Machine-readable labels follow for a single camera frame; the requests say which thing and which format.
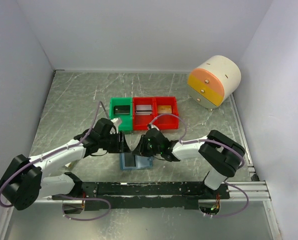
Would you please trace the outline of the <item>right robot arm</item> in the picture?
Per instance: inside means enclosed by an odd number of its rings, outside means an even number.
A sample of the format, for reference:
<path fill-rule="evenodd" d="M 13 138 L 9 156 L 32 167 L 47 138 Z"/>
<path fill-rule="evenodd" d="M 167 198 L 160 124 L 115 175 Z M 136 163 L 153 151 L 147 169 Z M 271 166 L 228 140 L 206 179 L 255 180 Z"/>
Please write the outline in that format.
<path fill-rule="evenodd" d="M 168 162 L 204 158 L 211 165 L 211 170 L 203 180 L 201 193 L 205 198 L 212 199 L 218 194 L 220 185 L 244 166 L 246 150 L 218 130 L 211 130 L 201 138 L 183 141 L 169 140 L 161 131 L 152 128 L 141 136 L 132 153 L 142 157 L 160 155 Z"/>

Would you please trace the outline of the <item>red plastic bin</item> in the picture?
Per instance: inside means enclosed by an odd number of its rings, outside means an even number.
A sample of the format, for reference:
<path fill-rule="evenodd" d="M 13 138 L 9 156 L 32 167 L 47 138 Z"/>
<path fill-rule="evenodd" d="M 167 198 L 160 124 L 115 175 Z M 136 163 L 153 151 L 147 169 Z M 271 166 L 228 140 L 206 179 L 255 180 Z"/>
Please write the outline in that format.
<path fill-rule="evenodd" d="M 154 119 L 155 108 L 153 97 L 134 97 L 132 99 L 133 130 L 144 131 L 147 125 Z"/>
<path fill-rule="evenodd" d="M 177 99 L 175 96 L 156 96 L 156 110 L 159 118 L 154 121 L 160 130 L 177 130 L 179 128 L 179 115 Z"/>

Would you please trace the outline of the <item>green plastic bin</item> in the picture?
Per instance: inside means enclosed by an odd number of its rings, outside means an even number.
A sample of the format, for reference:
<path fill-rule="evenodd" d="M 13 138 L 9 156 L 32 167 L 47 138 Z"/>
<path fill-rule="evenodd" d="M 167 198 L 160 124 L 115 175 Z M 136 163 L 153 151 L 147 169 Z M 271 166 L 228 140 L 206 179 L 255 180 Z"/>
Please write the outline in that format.
<path fill-rule="evenodd" d="M 119 131 L 133 130 L 133 99 L 131 97 L 112 97 L 110 99 L 109 116 L 111 119 L 120 118 L 122 123 Z"/>

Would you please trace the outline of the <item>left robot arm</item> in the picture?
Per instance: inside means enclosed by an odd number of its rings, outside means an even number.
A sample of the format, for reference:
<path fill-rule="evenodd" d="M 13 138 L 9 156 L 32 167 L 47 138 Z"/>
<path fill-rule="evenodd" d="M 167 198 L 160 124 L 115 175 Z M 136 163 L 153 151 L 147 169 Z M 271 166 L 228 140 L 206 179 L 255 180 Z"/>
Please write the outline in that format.
<path fill-rule="evenodd" d="M 46 153 L 26 157 L 22 154 L 13 158 L 0 179 L 0 205 L 5 197 L 9 207 L 24 210 L 35 200 L 56 195 L 78 199 L 83 194 L 83 182 L 71 172 L 51 177 L 59 168 L 88 156 L 98 150 L 119 154 L 128 151 L 125 135 L 118 128 L 121 118 L 99 119 L 95 126 L 75 136 L 66 144 Z"/>

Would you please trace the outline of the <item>blue card holder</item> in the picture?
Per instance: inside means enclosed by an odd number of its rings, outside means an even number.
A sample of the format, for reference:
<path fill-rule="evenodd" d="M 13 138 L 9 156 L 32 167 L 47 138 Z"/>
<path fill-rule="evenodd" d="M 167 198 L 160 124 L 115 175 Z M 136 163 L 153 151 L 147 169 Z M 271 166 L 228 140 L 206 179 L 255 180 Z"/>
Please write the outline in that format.
<path fill-rule="evenodd" d="M 134 155 L 135 158 L 135 167 L 125 167 L 124 156 L 128 153 L 120 153 L 119 154 L 119 164 L 121 170 L 140 170 L 140 169 L 148 169 L 153 167 L 153 157 L 145 157 L 140 155 Z"/>

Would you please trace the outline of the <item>round drawer cabinet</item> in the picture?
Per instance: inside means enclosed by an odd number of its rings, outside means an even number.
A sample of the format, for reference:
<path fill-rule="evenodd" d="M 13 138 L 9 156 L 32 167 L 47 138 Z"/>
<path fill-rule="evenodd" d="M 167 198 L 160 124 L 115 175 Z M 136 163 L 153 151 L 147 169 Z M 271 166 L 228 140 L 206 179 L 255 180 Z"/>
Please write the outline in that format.
<path fill-rule="evenodd" d="M 232 60 L 214 55 L 188 75 L 188 95 L 200 106 L 213 110 L 238 88 L 241 79 L 241 71 Z"/>

